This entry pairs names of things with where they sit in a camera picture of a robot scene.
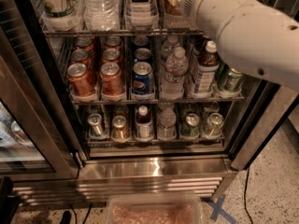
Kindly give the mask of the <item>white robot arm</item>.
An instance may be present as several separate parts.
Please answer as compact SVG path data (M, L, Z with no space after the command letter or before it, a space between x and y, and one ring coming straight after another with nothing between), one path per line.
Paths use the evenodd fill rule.
M299 91L299 23L257 0L169 0L238 71Z

